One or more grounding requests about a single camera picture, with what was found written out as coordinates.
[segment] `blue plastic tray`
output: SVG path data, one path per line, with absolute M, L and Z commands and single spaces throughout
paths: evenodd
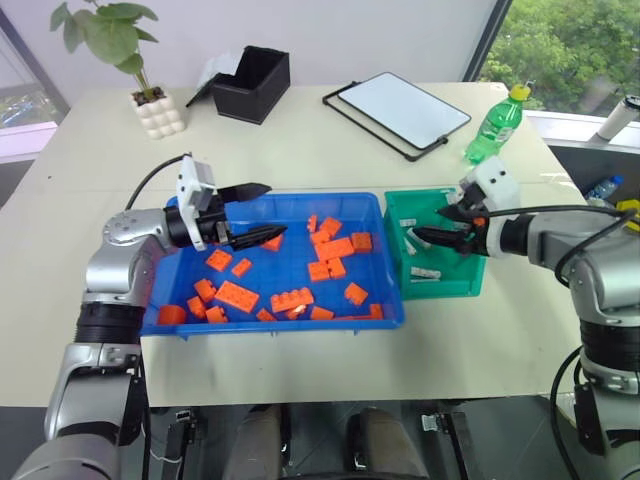
M 343 258 L 347 270 L 347 276 L 343 279 L 315 283 L 309 279 L 307 264 L 317 261 L 307 231 L 307 220 L 314 213 L 318 215 L 318 224 L 327 216 L 342 222 L 342 229 L 336 238 L 353 232 L 372 234 L 372 253 Z M 252 226 L 265 223 L 287 225 L 280 251 L 271 252 L 255 247 L 233 252 L 230 248 L 223 247 L 223 250 L 233 255 L 233 262 L 222 273 L 205 264 L 214 247 L 209 247 L 204 252 L 197 252 L 192 247 L 184 248 L 163 259 L 158 265 L 141 335 L 178 335 L 186 338 L 190 335 L 226 332 L 390 329 L 397 328 L 404 322 L 402 300 L 393 274 L 380 206 L 373 194 L 264 195 L 251 202 L 227 205 L 227 217 L 234 233 L 242 233 Z M 242 258 L 251 260 L 253 266 L 242 278 L 238 278 L 231 273 L 231 269 Z M 259 293 L 260 300 L 250 314 L 214 300 L 211 305 L 224 307 L 229 319 L 226 324 L 210 324 L 189 313 L 184 325 L 156 325 L 159 307 L 176 304 L 186 309 L 187 299 L 196 294 L 193 284 L 202 278 L 210 279 L 216 288 L 224 280 L 229 280 Z M 357 283 L 369 292 L 367 300 L 360 307 L 355 307 L 344 298 L 344 291 L 350 282 Z M 260 322 L 256 319 L 256 313 L 263 307 L 271 312 L 271 295 L 305 286 L 314 295 L 313 305 L 333 311 L 336 317 L 368 315 L 369 305 L 379 303 L 382 304 L 384 319 L 310 320 L 311 308 L 295 321 L 287 319 L 283 313 L 275 315 L 277 322 Z

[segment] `green soda bottle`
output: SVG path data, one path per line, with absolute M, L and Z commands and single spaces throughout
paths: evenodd
M 477 165 L 484 159 L 497 155 L 502 145 L 522 121 L 522 102 L 531 94 L 524 85 L 514 85 L 506 100 L 494 105 L 484 117 L 478 135 L 469 144 L 464 158 Z

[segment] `robotic arm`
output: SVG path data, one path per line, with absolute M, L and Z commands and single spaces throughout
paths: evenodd
M 465 228 L 420 227 L 414 233 L 462 254 L 527 256 L 556 272 L 580 320 L 580 364 L 587 379 L 575 387 L 580 442 L 591 453 L 616 456 L 623 445 L 640 441 L 640 235 L 617 228 L 634 212 L 610 211 L 621 216 L 617 220 L 603 211 L 562 206 L 520 213 L 536 209 L 513 208 L 514 183 L 493 157 L 463 180 L 462 199 L 439 211 Z M 502 208 L 512 210 L 497 211 Z M 635 442 L 628 451 L 640 468 Z
M 231 232 L 224 206 L 270 190 L 261 184 L 216 189 L 209 167 L 184 155 L 178 206 L 125 210 L 103 229 L 89 262 L 74 343 L 67 346 L 45 418 L 47 442 L 14 479 L 118 479 L 118 446 L 133 442 L 147 405 L 139 331 L 157 262 L 177 248 L 207 243 L 241 250 L 286 230 Z

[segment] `green plastic bin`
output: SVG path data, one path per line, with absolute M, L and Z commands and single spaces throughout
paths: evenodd
M 389 240 L 393 263 L 398 275 L 402 298 L 472 297 L 480 294 L 486 258 L 480 255 L 462 256 L 452 248 L 432 246 L 428 250 L 416 247 L 416 255 L 409 255 L 404 243 L 409 227 L 401 227 L 399 220 L 415 218 L 417 226 L 454 229 L 454 223 L 436 211 L 447 205 L 446 195 L 453 188 L 385 192 L 387 211 L 384 226 Z M 440 281 L 411 282 L 411 267 L 440 270 Z

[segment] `plastic water bottle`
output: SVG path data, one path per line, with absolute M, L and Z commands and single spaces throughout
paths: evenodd
M 522 103 L 529 98 L 531 89 L 524 85 L 514 85 L 506 100 L 494 105 L 473 142 L 465 151 L 464 158 L 477 165 L 484 159 L 497 155 L 502 145 L 511 137 L 522 121 Z
M 613 192 L 615 192 L 622 182 L 624 178 L 620 175 L 614 175 L 611 178 L 606 178 L 601 181 L 598 185 L 593 187 L 589 192 L 584 196 L 586 200 L 605 200 L 609 198 Z

